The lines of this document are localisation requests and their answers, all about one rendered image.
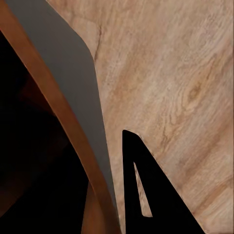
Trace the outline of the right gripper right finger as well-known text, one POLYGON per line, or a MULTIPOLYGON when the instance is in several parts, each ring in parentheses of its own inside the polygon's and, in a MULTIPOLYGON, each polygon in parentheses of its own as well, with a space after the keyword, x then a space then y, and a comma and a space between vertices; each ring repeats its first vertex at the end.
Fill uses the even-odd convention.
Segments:
POLYGON ((205 234, 141 138, 122 131, 126 234, 205 234), (153 217, 141 214, 134 163, 153 217))

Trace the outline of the trash can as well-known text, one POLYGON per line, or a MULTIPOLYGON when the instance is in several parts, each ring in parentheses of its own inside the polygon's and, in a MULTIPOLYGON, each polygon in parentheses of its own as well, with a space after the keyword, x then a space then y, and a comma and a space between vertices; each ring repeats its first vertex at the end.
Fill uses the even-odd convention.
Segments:
POLYGON ((87 44, 46 0, 0 0, 0 33, 57 116, 21 91, 0 107, 0 143, 8 164, 0 218, 71 142, 89 178, 81 234, 121 234, 87 44))

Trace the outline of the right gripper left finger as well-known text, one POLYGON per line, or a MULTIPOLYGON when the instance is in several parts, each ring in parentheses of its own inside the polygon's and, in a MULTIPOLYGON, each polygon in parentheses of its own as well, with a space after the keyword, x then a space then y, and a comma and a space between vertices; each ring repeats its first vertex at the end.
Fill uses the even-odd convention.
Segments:
POLYGON ((69 142, 0 218, 0 234, 81 234, 88 182, 69 142))

